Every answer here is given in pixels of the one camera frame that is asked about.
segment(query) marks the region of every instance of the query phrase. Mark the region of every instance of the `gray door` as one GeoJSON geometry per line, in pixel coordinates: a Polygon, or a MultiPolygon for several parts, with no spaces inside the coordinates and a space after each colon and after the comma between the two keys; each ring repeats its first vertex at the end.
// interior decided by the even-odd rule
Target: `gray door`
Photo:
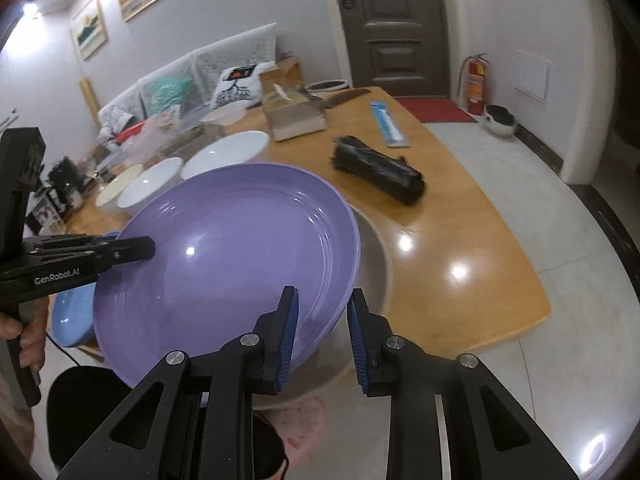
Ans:
{"type": "Polygon", "coordinates": [[[354,86],[449,95],[443,0],[338,0],[354,86]]]}

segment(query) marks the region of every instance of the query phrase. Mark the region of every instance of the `purple plate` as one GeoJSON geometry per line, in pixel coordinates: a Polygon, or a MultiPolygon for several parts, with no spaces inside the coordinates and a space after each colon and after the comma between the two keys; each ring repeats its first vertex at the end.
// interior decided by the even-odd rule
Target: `purple plate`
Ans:
{"type": "Polygon", "coordinates": [[[98,280],[95,333],[108,364],[135,386],[172,350],[219,350],[300,292],[291,360],[304,362],[353,290],[360,234],[333,186],[283,164],[241,164],[190,178],[159,196],[120,238],[151,236],[156,256],[98,280]]]}

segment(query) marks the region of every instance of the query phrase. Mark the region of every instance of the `bolt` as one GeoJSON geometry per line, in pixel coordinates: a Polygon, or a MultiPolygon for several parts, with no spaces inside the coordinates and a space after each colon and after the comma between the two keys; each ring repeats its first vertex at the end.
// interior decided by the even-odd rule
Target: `bolt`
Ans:
{"type": "Polygon", "coordinates": [[[466,368],[475,368],[478,366],[478,358],[473,354],[462,354],[460,364],[466,368]]]}
{"type": "Polygon", "coordinates": [[[166,357],[166,362],[170,365],[179,365],[184,361],[184,353],[179,350],[174,350],[166,357]]]}
{"type": "Polygon", "coordinates": [[[406,345],[406,341],[402,339],[399,335],[393,335],[386,340],[386,345],[389,348],[399,350],[401,348],[404,348],[404,345],[406,345]]]}
{"type": "Polygon", "coordinates": [[[240,344],[242,346],[256,346],[260,342],[260,336],[255,334],[244,334],[240,338],[240,344]]]}

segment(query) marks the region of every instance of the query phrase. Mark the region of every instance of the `red doormat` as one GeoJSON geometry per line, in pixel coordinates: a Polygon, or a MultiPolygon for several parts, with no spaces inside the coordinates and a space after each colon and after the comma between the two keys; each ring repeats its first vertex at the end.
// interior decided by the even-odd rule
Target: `red doormat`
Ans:
{"type": "Polygon", "coordinates": [[[475,123],[476,120],[443,97],[398,97],[396,100],[421,123],[475,123]]]}

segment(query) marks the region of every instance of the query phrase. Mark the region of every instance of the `black plastic bag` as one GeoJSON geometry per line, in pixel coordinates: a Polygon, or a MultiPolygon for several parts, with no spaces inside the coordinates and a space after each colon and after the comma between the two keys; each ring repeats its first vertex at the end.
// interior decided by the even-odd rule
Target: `black plastic bag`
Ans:
{"type": "Polygon", "coordinates": [[[422,174],[404,157],[395,160],[367,146],[353,136],[337,137],[334,168],[356,174],[405,205],[413,205],[424,193],[422,174]]]}

